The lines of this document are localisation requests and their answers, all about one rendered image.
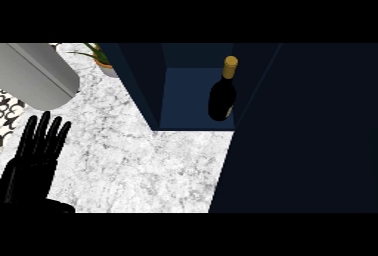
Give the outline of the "dark blue cabinet door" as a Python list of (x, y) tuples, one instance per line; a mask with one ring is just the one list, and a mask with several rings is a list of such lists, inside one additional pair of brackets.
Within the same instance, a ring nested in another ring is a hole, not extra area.
[(282, 45), (234, 133), (214, 213), (378, 212), (378, 43)]

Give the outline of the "grey rounded appliance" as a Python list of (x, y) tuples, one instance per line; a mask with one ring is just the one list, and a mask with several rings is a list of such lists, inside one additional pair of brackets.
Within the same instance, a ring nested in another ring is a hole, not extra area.
[(74, 98), (80, 77), (48, 43), (0, 43), (0, 88), (37, 110)]

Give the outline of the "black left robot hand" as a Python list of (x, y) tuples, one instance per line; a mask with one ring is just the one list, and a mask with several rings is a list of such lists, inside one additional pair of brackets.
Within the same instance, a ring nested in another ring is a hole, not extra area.
[(62, 117), (51, 120), (31, 116), (25, 125), (18, 150), (0, 177), (0, 211), (25, 213), (74, 213), (76, 208), (48, 198), (58, 158), (62, 152), (71, 122)]

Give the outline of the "dark blue cabinet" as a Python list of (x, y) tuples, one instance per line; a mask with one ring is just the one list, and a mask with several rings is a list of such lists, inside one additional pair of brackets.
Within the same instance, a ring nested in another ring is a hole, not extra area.
[[(278, 43), (104, 43), (101, 48), (154, 131), (234, 131), (281, 50)], [(238, 58), (231, 116), (209, 116), (225, 58)]]

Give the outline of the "green potted plant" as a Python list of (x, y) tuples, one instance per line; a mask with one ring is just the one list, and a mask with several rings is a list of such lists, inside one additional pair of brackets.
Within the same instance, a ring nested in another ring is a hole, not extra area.
[(79, 55), (83, 54), (85, 56), (90, 57), (93, 59), (96, 65), (99, 66), (102, 73), (107, 76), (117, 78), (118, 75), (117, 75), (116, 69), (110, 63), (110, 59), (107, 57), (105, 52), (102, 51), (99, 44), (98, 43), (95, 43), (95, 44), (86, 43), (86, 47), (92, 50), (92, 53), (83, 54), (82, 52), (79, 52)]

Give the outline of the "dark wine bottle gold cap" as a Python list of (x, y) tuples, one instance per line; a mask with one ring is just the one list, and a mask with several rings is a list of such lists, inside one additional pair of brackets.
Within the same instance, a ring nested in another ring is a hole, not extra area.
[(210, 90), (209, 115), (216, 121), (225, 121), (232, 112), (237, 100), (237, 90), (234, 87), (237, 66), (238, 58), (235, 56), (228, 56), (225, 58), (222, 78)]

